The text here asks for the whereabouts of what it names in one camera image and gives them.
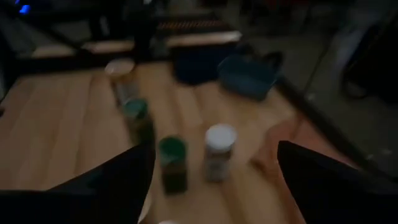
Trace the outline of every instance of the plastic container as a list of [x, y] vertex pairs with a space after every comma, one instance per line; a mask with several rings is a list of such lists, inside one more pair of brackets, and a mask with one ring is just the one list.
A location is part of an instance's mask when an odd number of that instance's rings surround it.
[[205, 174], [210, 182], [225, 180], [229, 159], [236, 141], [236, 131], [228, 124], [216, 124], [206, 132]]
[[171, 49], [174, 77], [187, 85], [199, 85], [218, 79], [217, 66], [236, 53], [237, 43], [185, 46]]
[[221, 86], [257, 101], [263, 100], [279, 76], [284, 61], [280, 52], [263, 56], [261, 61], [232, 55], [218, 65]]

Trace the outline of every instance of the glass jar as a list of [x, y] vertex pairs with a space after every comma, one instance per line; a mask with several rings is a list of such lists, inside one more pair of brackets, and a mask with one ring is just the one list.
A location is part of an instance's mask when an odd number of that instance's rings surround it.
[[166, 194], [182, 193], [188, 188], [187, 150], [178, 137], [167, 137], [159, 143], [162, 182]]
[[132, 142], [140, 144], [155, 141], [154, 123], [148, 113], [146, 100], [128, 100], [123, 105], [123, 114]]
[[206, 132], [205, 174], [207, 181], [221, 182], [229, 174], [229, 159], [236, 140], [235, 129], [217, 124]]
[[105, 68], [119, 105], [139, 97], [138, 83], [132, 73], [134, 66], [133, 60], [122, 58], [111, 61]]

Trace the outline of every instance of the wooden surface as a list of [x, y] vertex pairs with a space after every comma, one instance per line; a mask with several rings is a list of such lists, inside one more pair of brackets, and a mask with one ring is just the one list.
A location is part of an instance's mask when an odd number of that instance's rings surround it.
[[[153, 223], [286, 223], [272, 184], [251, 167], [265, 131], [295, 111], [276, 90], [257, 103], [217, 83], [176, 83], [167, 62], [139, 65], [141, 94], [149, 101], [157, 140], [179, 135], [188, 144], [188, 191], [166, 197], [156, 163], [149, 218]], [[123, 118], [102, 70], [20, 79], [2, 106], [0, 188], [48, 189], [131, 147]], [[203, 178], [204, 133], [216, 123], [238, 132], [231, 176]]]

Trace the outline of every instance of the butcher block countertop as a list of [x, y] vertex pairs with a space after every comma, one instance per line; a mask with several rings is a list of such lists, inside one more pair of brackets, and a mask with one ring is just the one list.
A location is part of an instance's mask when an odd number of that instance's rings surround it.
[[[169, 62], [133, 71], [149, 102], [157, 140], [179, 135], [188, 145], [188, 190], [165, 196], [156, 162], [151, 186], [153, 223], [286, 223], [270, 183], [249, 164], [265, 131], [295, 110], [272, 89], [254, 102], [217, 82], [185, 86]], [[20, 78], [1, 106], [0, 189], [46, 190], [129, 149], [127, 129], [103, 68]], [[204, 133], [228, 123], [238, 132], [231, 175], [222, 184], [203, 177]]]

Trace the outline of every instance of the white lid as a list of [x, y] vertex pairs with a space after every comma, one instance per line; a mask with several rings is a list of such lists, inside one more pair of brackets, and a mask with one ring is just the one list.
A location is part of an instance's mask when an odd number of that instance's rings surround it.
[[216, 124], [206, 132], [206, 144], [218, 152], [226, 152], [236, 141], [236, 131], [228, 124]]
[[162, 221], [159, 224], [177, 224], [175, 221], [172, 220], [167, 220], [167, 221]]
[[105, 67], [108, 75], [124, 75], [130, 73], [136, 64], [129, 58], [120, 58], [110, 61]]

